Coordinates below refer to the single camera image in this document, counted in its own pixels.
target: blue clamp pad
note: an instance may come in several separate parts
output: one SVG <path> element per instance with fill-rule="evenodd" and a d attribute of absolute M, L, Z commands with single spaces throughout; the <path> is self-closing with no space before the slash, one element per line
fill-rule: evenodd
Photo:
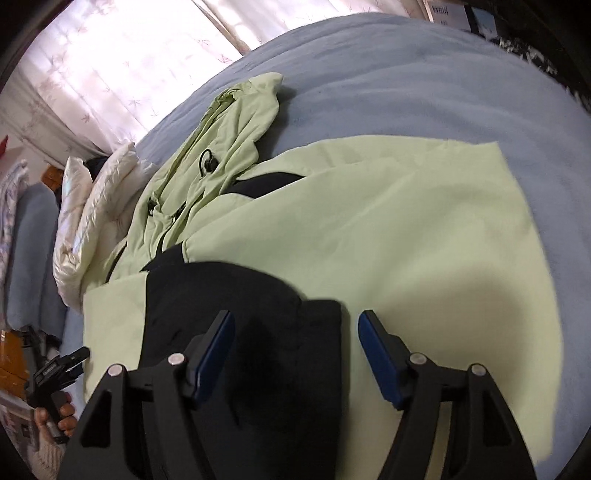
<path fill-rule="evenodd" d="M 188 351 L 193 350 L 187 366 L 187 382 L 193 387 L 191 395 L 196 404 L 211 397 L 216 381 L 222 372 L 236 334 L 234 315 L 221 310 L 205 335 L 195 338 Z"/>
<path fill-rule="evenodd" d="M 384 329 L 373 310 L 365 310 L 357 324 L 359 341 L 385 400 L 403 410 L 412 397 L 406 364 L 410 356 L 404 342 Z"/>

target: blue blanket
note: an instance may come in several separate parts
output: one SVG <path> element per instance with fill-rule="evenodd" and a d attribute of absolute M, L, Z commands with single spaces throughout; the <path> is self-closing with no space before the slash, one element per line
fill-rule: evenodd
<path fill-rule="evenodd" d="M 384 14 L 335 18 L 284 34 L 197 90 L 138 145 L 163 163 L 213 97 L 280 72 L 280 113 L 261 160 L 361 134 L 499 143 L 529 201 L 556 285 L 564 369 L 552 455 L 556 477 L 591 425 L 591 118 L 555 81 L 479 37 Z"/>

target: wall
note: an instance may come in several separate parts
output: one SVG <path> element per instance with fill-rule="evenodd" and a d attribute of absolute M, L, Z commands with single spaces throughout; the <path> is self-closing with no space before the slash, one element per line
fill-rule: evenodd
<path fill-rule="evenodd" d="M 0 140 L 8 135 L 8 148 L 6 153 L 0 160 L 0 179 L 8 169 L 22 158 L 26 158 L 29 165 L 29 183 L 37 183 L 41 180 L 41 176 L 47 170 L 49 165 L 44 162 L 39 155 L 37 155 L 30 148 L 25 147 L 16 137 L 10 136 L 10 133 L 0 127 Z"/>

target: black clamp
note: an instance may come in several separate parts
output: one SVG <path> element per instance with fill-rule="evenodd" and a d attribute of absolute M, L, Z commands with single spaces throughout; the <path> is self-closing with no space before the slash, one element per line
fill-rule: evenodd
<path fill-rule="evenodd" d="M 26 383 L 27 403 L 33 408 L 43 407 L 47 410 L 51 419 L 48 427 L 58 444 L 69 440 L 57 428 L 57 423 L 61 420 L 60 408 L 67 403 L 66 394 L 62 390 L 82 375 L 82 362 L 89 356 L 90 350 L 86 347 L 79 348 L 70 355 L 57 356 L 31 375 Z"/>
<path fill-rule="evenodd" d="M 189 410 L 211 396 L 235 330 L 234 316 L 222 310 L 184 353 L 134 371 L 111 365 L 78 422 L 58 479 L 215 480 Z M 146 437 L 146 421 L 155 423 L 158 439 Z"/>
<path fill-rule="evenodd" d="M 411 353 L 372 310 L 359 317 L 359 340 L 384 399 L 403 410 L 378 480 L 423 480 L 441 402 L 452 402 L 442 480 L 535 480 L 519 428 L 487 369 L 440 367 Z"/>

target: light green jacket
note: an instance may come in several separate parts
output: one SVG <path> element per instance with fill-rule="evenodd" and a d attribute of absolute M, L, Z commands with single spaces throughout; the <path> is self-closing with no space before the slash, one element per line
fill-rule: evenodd
<path fill-rule="evenodd" d="M 254 139 L 277 111 L 271 92 L 279 79 L 257 77 L 218 98 L 148 185 L 111 281 L 85 296 L 87 393 L 109 364 L 138 365 L 146 278 L 138 272 L 167 232 L 164 248 L 181 243 L 188 262 L 243 265 L 288 282 L 306 299 L 342 302 L 346 397 L 338 478 L 377 478 L 400 420 L 381 397 L 357 338 L 364 309 L 442 365 L 486 365 L 532 458 L 542 460 L 551 450 L 561 331 L 535 224 L 498 146 L 363 136 L 255 164 Z M 242 111 L 230 110 L 255 90 L 256 105 L 269 111 L 253 107 L 242 120 Z M 224 110 L 226 116 L 214 114 Z M 203 125 L 210 125 L 206 132 Z M 221 164 L 200 178 L 205 148 Z M 220 195 L 236 178 L 274 171 L 305 178 L 258 199 Z M 150 197 L 157 202 L 153 218 Z M 440 467 L 444 430 L 430 475 Z"/>

